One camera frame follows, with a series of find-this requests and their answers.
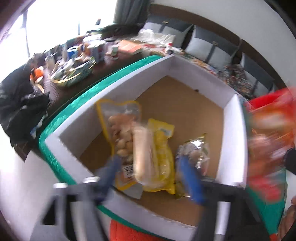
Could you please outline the white cardboard box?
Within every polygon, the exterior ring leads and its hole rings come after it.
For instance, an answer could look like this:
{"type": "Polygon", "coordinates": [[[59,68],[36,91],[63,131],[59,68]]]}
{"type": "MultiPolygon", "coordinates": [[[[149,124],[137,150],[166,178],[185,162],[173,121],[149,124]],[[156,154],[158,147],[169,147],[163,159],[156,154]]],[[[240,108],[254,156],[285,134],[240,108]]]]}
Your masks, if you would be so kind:
{"type": "Polygon", "coordinates": [[[240,96],[177,55],[150,56],[82,94],[42,132],[39,148],[56,176],[76,184],[91,176],[80,155],[98,137],[103,165],[122,158],[99,210],[141,232],[189,240],[201,217],[191,199],[175,199],[175,155],[197,146],[195,163],[221,184],[245,187],[247,135],[240,96]]]}

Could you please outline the grey cushion left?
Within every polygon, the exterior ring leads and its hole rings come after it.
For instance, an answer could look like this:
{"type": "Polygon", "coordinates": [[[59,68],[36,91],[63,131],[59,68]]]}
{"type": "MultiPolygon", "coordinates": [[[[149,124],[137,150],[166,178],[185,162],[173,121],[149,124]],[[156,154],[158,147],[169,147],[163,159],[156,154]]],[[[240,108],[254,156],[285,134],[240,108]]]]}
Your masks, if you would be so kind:
{"type": "Polygon", "coordinates": [[[154,33],[174,35],[173,45],[180,48],[191,27],[193,27],[192,24],[182,20],[150,14],[143,28],[152,30],[154,33]]]}

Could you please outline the red yellow snack bag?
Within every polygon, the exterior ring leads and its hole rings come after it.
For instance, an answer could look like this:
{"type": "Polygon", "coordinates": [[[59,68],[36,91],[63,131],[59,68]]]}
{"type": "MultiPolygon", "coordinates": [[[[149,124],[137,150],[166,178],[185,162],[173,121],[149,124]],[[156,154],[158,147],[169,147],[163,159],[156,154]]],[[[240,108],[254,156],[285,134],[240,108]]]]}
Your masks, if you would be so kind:
{"type": "Polygon", "coordinates": [[[244,104],[247,185],[267,202],[283,196],[285,154],[295,147],[295,89],[283,88],[244,104]]]}

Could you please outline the woven basket with items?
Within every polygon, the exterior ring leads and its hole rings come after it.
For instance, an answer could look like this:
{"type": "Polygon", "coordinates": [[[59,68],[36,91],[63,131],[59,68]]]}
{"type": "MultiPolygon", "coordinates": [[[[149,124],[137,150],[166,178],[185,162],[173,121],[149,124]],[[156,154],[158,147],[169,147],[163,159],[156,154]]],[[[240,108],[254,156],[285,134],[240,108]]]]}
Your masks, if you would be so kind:
{"type": "Polygon", "coordinates": [[[78,57],[58,65],[49,75],[49,80],[58,87],[70,87],[77,84],[93,72],[94,57],[78,57]]]}

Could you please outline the yellow clear nut bag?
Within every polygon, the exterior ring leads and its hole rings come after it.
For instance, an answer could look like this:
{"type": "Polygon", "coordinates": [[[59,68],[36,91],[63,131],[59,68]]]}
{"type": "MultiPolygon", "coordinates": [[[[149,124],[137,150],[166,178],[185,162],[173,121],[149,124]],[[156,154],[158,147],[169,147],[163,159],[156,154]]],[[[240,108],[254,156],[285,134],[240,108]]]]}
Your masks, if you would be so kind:
{"type": "Polygon", "coordinates": [[[100,99],[96,109],[104,136],[111,146],[111,154],[121,159],[121,168],[115,178],[115,187],[126,190],[137,182],[133,177],[133,134],[135,123],[141,121],[140,104],[134,100],[115,102],[100,99]]]}

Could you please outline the grey cushion right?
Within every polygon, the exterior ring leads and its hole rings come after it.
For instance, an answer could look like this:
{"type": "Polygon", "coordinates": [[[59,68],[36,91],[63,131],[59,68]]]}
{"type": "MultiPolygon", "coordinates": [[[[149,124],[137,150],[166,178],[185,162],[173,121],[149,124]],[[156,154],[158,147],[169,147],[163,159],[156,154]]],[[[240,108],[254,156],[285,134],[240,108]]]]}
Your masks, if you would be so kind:
{"type": "Polygon", "coordinates": [[[252,86],[251,93],[254,97],[260,97],[277,90],[274,79],[245,53],[242,53],[240,64],[244,69],[247,81],[252,86]]]}

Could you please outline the grey cushion middle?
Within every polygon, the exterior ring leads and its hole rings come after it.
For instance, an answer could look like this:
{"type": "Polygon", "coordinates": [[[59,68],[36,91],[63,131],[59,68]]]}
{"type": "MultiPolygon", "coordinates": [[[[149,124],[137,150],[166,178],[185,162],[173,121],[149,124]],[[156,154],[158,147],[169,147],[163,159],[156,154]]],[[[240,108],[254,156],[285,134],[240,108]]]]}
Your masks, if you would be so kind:
{"type": "Polygon", "coordinates": [[[194,25],[191,40],[185,52],[217,70],[230,65],[238,46],[221,36],[194,25]]]}

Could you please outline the floral pillow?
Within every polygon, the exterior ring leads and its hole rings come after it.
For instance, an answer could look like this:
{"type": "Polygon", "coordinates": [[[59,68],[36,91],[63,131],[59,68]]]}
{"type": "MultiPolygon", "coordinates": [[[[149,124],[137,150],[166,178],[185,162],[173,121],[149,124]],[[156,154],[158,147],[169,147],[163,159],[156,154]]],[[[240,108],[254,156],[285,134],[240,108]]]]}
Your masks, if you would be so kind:
{"type": "Polygon", "coordinates": [[[247,81],[243,67],[240,64],[230,64],[219,74],[220,78],[247,100],[254,98],[253,87],[247,81]]]}

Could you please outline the grey cushion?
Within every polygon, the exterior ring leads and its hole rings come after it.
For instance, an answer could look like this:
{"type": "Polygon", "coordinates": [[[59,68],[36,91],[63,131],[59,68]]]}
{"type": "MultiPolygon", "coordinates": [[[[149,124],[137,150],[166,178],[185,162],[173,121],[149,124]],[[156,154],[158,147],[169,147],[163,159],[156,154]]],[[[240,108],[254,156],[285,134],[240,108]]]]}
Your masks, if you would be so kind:
{"type": "Polygon", "coordinates": [[[174,35],[173,45],[180,48],[191,27],[193,27],[192,24],[182,20],[150,14],[143,28],[152,30],[154,33],[174,35]]]}
{"type": "Polygon", "coordinates": [[[194,25],[191,40],[185,52],[217,70],[230,65],[238,46],[221,36],[194,25]]]}
{"type": "Polygon", "coordinates": [[[245,53],[242,53],[240,64],[244,69],[247,81],[252,86],[251,93],[254,97],[260,97],[277,90],[274,79],[245,53]]]}

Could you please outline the gold clear snack bag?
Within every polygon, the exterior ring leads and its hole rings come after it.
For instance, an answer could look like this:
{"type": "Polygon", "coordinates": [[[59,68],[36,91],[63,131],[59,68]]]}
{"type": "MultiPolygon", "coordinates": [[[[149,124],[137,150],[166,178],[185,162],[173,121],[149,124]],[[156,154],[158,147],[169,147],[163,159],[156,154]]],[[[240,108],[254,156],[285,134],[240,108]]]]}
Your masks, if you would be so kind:
{"type": "Polygon", "coordinates": [[[207,134],[180,145],[175,159],[175,187],[178,197],[189,197],[200,204],[204,200],[202,179],[210,162],[207,134]]]}

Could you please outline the green satin tablecloth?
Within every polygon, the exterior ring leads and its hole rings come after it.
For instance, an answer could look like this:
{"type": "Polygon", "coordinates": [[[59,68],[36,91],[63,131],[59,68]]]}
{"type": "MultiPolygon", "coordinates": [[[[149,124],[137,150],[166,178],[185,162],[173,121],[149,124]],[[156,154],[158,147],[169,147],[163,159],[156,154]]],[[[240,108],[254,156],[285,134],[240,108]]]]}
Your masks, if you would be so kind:
{"type": "MultiPolygon", "coordinates": [[[[102,80],[66,106],[44,129],[39,147],[62,182],[75,184],[103,166],[111,154],[96,102],[136,100],[142,120],[174,125],[168,144],[173,154],[185,141],[206,134],[208,175],[246,186],[247,139],[240,96],[205,69],[179,56],[150,56],[102,80]]],[[[141,232],[188,240],[201,218],[201,206],[165,191],[144,192],[134,185],[113,190],[99,210],[141,232]]]]}

